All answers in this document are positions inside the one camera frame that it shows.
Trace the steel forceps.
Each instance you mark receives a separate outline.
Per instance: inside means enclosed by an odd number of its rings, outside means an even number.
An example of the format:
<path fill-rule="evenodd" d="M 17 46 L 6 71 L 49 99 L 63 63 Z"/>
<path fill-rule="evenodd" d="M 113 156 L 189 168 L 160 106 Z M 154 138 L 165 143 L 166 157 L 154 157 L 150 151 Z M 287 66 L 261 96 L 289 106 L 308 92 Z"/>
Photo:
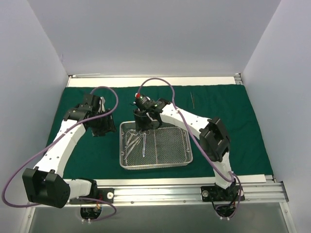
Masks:
<path fill-rule="evenodd" d="M 146 155 L 146 132 L 143 132 L 142 138 L 143 138 L 142 157 L 144 158 Z"/>

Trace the green surgical drape cloth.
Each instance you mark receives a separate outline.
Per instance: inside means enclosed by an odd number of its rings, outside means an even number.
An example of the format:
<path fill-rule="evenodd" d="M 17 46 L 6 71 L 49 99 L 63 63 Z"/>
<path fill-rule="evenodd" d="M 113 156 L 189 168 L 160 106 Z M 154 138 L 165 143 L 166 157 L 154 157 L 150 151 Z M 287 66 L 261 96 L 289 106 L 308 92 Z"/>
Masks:
<path fill-rule="evenodd" d="M 134 119 L 135 93 L 153 100 L 174 101 L 183 112 L 209 118 L 199 126 L 199 134 L 213 133 L 217 145 L 212 151 L 230 147 L 229 160 L 237 175 L 272 175 L 273 169 L 262 139 L 260 127 L 245 88 L 241 85 L 144 86 L 100 89 L 105 107 L 113 109 L 118 127 Z M 201 154 L 197 143 L 191 143 L 193 161 L 186 166 L 127 170 L 120 166 L 120 134 L 94 137 L 88 130 L 74 148 L 64 169 L 65 179 L 159 179 L 214 176 L 213 168 Z"/>

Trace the wire mesh instrument tray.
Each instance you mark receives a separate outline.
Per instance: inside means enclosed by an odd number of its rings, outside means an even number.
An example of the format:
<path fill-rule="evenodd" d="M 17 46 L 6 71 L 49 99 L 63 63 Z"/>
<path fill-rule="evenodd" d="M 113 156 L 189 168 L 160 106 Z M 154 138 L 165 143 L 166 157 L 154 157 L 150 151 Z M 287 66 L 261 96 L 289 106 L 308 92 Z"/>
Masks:
<path fill-rule="evenodd" d="M 146 155 L 142 157 L 143 138 L 134 147 L 126 160 L 121 152 L 125 143 L 125 134 L 136 131 L 134 121 L 120 124 L 120 166 L 127 170 L 155 169 L 174 166 L 186 166 L 193 161 L 189 133 L 172 124 L 164 123 L 155 130 L 146 132 Z"/>

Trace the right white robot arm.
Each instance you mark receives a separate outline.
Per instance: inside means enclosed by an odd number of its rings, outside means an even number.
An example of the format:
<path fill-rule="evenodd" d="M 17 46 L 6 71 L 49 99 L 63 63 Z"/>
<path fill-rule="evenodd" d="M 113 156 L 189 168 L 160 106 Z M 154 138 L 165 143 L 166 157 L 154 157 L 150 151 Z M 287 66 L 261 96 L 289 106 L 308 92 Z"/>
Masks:
<path fill-rule="evenodd" d="M 198 146 L 199 151 L 212 166 L 215 174 L 216 196 L 227 200 L 233 195 L 235 181 L 229 161 L 230 136 L 220 118 L 194 115 L 178 108 L 163 98 L 157 101 L 136 93 L 134 119 L 137 131 L 158 129 L 170 124 L 186 130 Z"/>

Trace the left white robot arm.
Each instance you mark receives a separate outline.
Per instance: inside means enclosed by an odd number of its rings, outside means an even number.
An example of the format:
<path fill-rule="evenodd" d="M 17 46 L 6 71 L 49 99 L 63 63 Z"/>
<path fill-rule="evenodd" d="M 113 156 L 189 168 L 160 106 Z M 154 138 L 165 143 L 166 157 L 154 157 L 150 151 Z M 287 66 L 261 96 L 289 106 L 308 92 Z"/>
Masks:
<path fill-rule="evenodd" d="M 51 147 L 45 150 L 34 168 L 27 168 L 22 174 L 30 202 L 62 208 L 80 197 L 86 203 L 97 200 L 99 191 L 95 180 L 65 181 L 63 175 L 74 148 L 88 129 L 94 137 L 116 131 L 112 111 L 106 109 L 104 103 L 104 97 L 85 94 L 82 103 L 66 112 Z"/>

